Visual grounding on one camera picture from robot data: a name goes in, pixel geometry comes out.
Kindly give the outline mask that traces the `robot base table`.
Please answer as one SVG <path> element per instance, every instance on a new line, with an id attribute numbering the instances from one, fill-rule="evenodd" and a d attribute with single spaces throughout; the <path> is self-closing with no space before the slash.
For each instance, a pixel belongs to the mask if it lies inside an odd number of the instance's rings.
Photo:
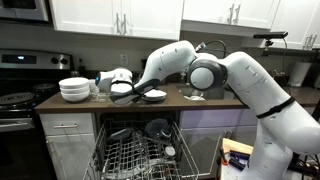
<path id="1" fill-rule="evenodd" d="M 219 180 L 239 180 L 252 151 L 252 146 L 223 138 L 220 145 Z"/>

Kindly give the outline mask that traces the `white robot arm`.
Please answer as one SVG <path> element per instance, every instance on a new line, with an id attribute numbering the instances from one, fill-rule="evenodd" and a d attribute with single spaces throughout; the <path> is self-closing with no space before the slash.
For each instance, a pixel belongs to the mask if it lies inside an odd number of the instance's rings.
<path id="1" fill-rule="evenodd" d="M 250 55 L 234 52 L 223 59 L 199 53 L 186 41 L 152 52 L 142 78 L 134 83 L 126 68 L 100 72 L 96 86 L 117 105 L 140 99 L 167 76 L 185 70 L 191 87 L 205 91 L 227 84 L 258 119 L 249 161 L 236 180 L 284 180 L 295 153 L 320 153 L 320 125 Z"/>

